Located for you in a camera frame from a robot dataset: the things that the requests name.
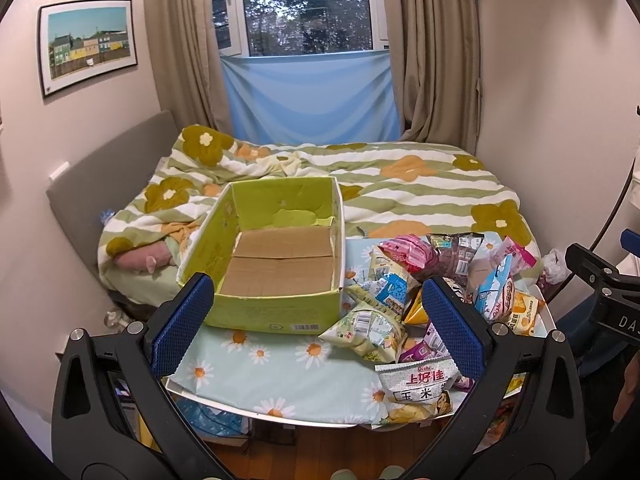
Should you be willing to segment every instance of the green cardboard box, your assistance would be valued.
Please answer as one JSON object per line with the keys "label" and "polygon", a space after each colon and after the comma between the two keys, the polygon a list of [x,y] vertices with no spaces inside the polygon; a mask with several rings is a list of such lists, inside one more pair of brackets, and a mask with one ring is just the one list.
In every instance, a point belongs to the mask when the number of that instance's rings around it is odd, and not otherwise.
{"label": "green cardboard box", "polygon": [[264,178],[225,187],[178,270],[216,285],[211,326],[324,332],[339,319],[344,218],[333,177]]}

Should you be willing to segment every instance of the framed picture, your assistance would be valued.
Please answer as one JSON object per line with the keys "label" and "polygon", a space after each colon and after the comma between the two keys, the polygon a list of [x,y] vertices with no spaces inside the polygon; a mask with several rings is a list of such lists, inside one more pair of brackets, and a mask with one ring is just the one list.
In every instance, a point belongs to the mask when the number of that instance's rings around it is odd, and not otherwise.
{"label": "framed picture", "polygon": [[138,64],[131,0],[78,0],[40,7],[42,97]]}

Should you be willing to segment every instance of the upholstered headboard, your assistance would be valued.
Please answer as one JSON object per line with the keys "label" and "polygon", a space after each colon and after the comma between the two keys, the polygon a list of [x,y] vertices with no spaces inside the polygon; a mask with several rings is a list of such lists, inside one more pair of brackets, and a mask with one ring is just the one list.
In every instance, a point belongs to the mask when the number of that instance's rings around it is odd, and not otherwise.
{"label": "upholstered headboard", "polygon": [[171,112],[162,112],[76,162],[47,189],[60,227],[94,275],[100,213],[119,211],[140,193],[179,133]]}

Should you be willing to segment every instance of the curtain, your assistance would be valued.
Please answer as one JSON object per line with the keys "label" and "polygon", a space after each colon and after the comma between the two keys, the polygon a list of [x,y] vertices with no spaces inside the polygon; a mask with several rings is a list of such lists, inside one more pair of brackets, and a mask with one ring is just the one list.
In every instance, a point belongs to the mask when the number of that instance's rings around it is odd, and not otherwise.
{"label": "curtain", "polygon": [[160,107],[179,128],[233,134],[211,0],[145,0],[146,33]]}
{"label": "curtain", "polygon": [[477,0],[385,0],[402,140],[474,153],[480,113]]}
{"label": "curtain", "polygon": [[398,140],[388,51],[222,59],[238,139],[254,144]]}

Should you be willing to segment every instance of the pink stuffed toy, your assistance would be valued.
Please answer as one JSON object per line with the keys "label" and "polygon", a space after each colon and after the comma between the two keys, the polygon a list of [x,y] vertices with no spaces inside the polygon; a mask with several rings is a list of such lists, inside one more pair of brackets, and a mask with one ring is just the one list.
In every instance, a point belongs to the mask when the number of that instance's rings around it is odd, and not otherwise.
{"label": "pink stuffed toy", "polygon": [[156,269],[161,267],[175,265],[169,247],[164,240],[120,253],[114,257],[113,261],[119,269],[133,270],[134,272],[146,270],[149,274],[153,274]]}

